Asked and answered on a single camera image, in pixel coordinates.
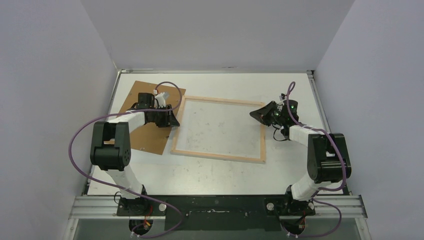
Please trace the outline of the brown frame backing board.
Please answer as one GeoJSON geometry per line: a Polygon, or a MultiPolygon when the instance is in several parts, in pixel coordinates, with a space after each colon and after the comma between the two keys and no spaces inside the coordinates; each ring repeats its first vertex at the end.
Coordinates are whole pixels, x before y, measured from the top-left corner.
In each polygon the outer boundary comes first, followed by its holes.
{"type": "MultiPolygon", "coordinates": [[[[156,86],[156,83],[135,81],[120,108],[120,112],[125,112],[135,102],[138,101],[138,93],[152,94],[156,86]]],[[[162,84],[158,87],[158,92],[169,93],[169,97],[166,99],[166,103],[170,104],[172,107],[175,107],[180,102],[179,92],[173,86],[162,84]]],[[[168,142],[170,133],[170,127],[159,128],[153,122],[147,123],[130,133],[130,146],[134,150],[162,155],[168,142]]]]}

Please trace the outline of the white photo paper sheet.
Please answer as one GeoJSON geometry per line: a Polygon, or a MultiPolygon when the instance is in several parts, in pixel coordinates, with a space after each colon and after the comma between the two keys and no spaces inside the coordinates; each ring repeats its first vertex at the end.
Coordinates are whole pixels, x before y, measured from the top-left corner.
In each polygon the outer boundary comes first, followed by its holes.
{"type": "Polygon", "coordinates": [[[170,153],[167,143],[162,154],[142,150],[131,150],[130,168],[137,180],[152,195],[176,195],[178,192],[177,172],[186,164],[184,156],[170,153]]]}

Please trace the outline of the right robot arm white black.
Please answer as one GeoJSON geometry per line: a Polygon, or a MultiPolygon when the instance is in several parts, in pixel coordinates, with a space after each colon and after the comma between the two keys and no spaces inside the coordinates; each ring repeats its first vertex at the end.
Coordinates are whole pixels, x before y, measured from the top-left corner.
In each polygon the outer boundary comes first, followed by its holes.
{"type": "Polygon", "coordinates": [[[291,141],[307,148],[306,174],[287,189],[289,197],[283,199],[282,207],[290,215],[303,207],[320,191],[341,190],[352,173],[345,136],[328,133],[300,123],[298,102],[284,99],[251,111],[249,114],[260,124],[273,127],[282,135],[282,141],[291,141]]]}

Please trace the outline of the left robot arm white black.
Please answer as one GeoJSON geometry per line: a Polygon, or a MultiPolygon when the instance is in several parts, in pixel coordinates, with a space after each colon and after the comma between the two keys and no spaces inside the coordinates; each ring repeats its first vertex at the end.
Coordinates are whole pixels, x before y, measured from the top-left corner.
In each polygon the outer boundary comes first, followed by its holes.
{"type": "Polygon", "coordinates": [[[139,93],[138,100],[126,112],[108,121],[97,121],[93,126],[90,161],[105,171],[121,186],[121,195],[131,200],[129,208],[136,215],[149,210],[149,201],[143,198],[146,188],[130,166],[132,158],[130,134],[139,127],[154,123],[159,128],[173,128],[180,124],[167,104],[167,92],[139,93]]]}

